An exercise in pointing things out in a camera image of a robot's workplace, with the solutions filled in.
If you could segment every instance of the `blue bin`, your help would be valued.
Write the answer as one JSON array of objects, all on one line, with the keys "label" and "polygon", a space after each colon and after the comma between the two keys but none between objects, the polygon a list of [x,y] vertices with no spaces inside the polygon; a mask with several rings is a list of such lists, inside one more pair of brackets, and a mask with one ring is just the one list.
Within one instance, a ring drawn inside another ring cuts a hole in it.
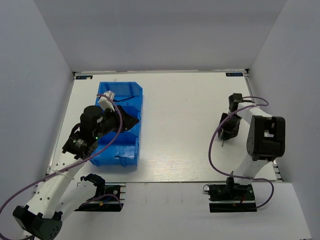
[{"label": "blue bin", "polygon": [[[114,143],[105,151],[91,159],[95,166],[101,165],[138,165],[139,158],[139,137],[141,126],[141,110],[143,100],[143,89],[136,82],[100,82],[98,93],[103,94],[106,91],[115,93],[114,100],[117,105],[121,105],[126,113],[139,119],[131,130],[120,133]],[[98,140],[96,152],[104,148],[114,137],[116,133],[111,132]]]}]

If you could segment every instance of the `white wall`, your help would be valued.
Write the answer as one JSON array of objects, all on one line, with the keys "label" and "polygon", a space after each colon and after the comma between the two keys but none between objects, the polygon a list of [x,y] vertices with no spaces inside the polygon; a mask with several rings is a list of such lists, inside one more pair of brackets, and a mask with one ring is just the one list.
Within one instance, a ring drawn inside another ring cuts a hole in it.
[{"label": "white wall", "polygon": [[[0,1],[0,204],[43,177],[68,100],[72,72],[32,0]],[[31,192],[0,215],[0,231],[20,239],[12,216]]]},{"label": "white wall", "polygon": [[286,0],[34,0],[72,71],[250,68]]},{"label": "white wall", "polygon": [[315,240],[320,239],[319,10],[318,0],[288,0],[249,72],[255,95],[270,101],[271,114],[286,119],[286,153],[277,162],[293,183]]}]

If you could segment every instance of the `purple cable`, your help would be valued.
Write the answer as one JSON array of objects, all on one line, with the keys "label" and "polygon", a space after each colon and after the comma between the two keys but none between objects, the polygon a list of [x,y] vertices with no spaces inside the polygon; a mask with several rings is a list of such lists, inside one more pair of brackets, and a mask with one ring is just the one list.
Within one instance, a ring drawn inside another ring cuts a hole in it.
[{"label": "purple cable", "polygon": [[225,175],[227,177],[232,177],[232,178],[237,178],[237,179],[249,179],[249,180],[253,180],[253,181],[257,181],[257,182],[260,182],[260,181],[266,181],[268,183],[270,183],[271,185],[271,194],[269,196],[269,198],[264,202],[262,203],[261,205],[259,206],[256,206],[254,207],[254,209],[259,209],[261,207],[263,207],[264,205],[266,205],[270,200],[271,198],[273,197],[274,195],[274,192],[275,192],[275,186],[273,185],[273,183],[266,179],[266,178],[251,178],[251,177],[247,177],[247,176],[237,176],[237,175],[232,175],[232,174],[228,174],[228,173],[225,173],[221,170],[219,170],[218,168],[215,167],[215,165],[213,164],[212,162],[212,159],[211,159],[211,151],[212,151],[212,145],[214,143],[214,139],[216,137],[216,135],[218,134],[218,132],[220,131],[220,129],[223,127],[223,125],[233,116],[233,115],[236,115],[238,112],[242,111],[242,110],[245,110],[245,109],[250,109],[250,108],[254,108],[254,107],[266,107],[266,106],[269,106],[269,102],[267,100],[265,100],[264,98],[262,97],[259,97],[259,96],[245,96],[243,97],[243,99],[260,99],[260,100],[263,100],[265,102],[265,104],[253,104],[253,105],[248,105],[248,106],[245,106],[245,107],[242,107],[242,108],[239,108],[233,112],[231,112],[220,124],[219,126],[216,128],[216,130],[214,131],[213,135],[212,135],[212,138],[211,138],[211,141],[210,141],[210,145],[209,145],[209,151],[208,151],[208,158],[209,158],[209,163],[211,165],[211,167],[217,171],[218,173],[222,174],[222,175]]},{"label": "purple cable", "polygon": [[[104,150],[106,150],[111,144],[114,143],[114,141],[117,139],[117,137],[118,137],[119,134],[121,133],[122,126],[123,126],[123,120],[122,120],[122,115],[121,115],[121,112],[120,112],[119,108],[118,108],[117,105],[114,103],[114,101],[112,101],[108,96],[103,95],[103,94],[97,94],[97,96],[98,96],[98,97],[105,97],[105,98],[108,99],[108,100],[112,103],[112,105],[114,106],[116,112],[119,114],[119,119],[120,119],[119,130],[118,130],[118,132],[116,133],[116,135],[114,136],[114,138],[113,138],[103,149],[101,149],[100,151],[96,152],[94,155],[92,155],[92,156],[90,156],[90,157],[88,157],[88,158],[86,158],[86,159],[84,159],[84,160],[81,160],[81,161],[79,161],[79,162],[77,162],[77,163],[74,163],[74,164],[72,164],[72,165],[69,165],[69,166],[67,166],[67,167],[59,170],[59,173],[64,173],[64,172],[66,172],[67,170],[72,169],[72,168],[74,168],[74,167],[76,167],[76,166],[79,166],[79,165],[81,165],[81,164],[89,161],[90,159],[93,159],[93,158],[96,157],[97,155],[101,154],[101,153],[102,153]],[[47,179],[53,178],[53,177],[55,177],[56,175],[57,175],[56,172],[51,173],[51,174],[49,174],[49,175],[41,178],[40,180],[37,180],[37,181],[35,181],[35,182],[33,182],[33,183],[30,183],[28,186],[25,186],[25,187],[22,188],[21,190],[17,191],[15,194],[13,194],[11,197],[9,197],[8,200],[5,201],[4,204],[0,207],[0,214],[2,213],[2,211],[4,210],[4,208],[6,207],[6,205],[7,205],[12,199],[14,199],[16,196],[18,196],[19,194],[21,194],[21,193],[24,192],[25,190],[31,188],[32,186],[34,186],[34,185],[36,185],[36,184],[38,184],[38,183],[41,183],[41,182],[43,182],[43,181],[45,181],[45,180],[47,180]],[[0,238],[3,239],[3,240],[13,240],[13,239],[10,239],[10,238],[7,238],[7,237],[3,236],[1,233],[0,233]],[[32,239],[32,238],[33,238],[33,236],[28,236],[28,237],[23,238],[23,239],[20,239],[20,240],[30,240],[30,239]]]},{"label": "purple cable", "polygon": [[95,197],[93,199],[90,199],[89,201],[86,201],[81,206],[87,205],[87,204],[89,204],[91,202],[94,202],[94,201],[98,201],[98,200],[100,200],[100,199],[102,199],[104,197],[112,197],[112,198],[114,198],[119,203],[120,208],[122,209],[122,203],[121,203],[120,199],[116,195],[113,195],[113,194],[103,194],[101,196],[97,196],[97,197]]}]

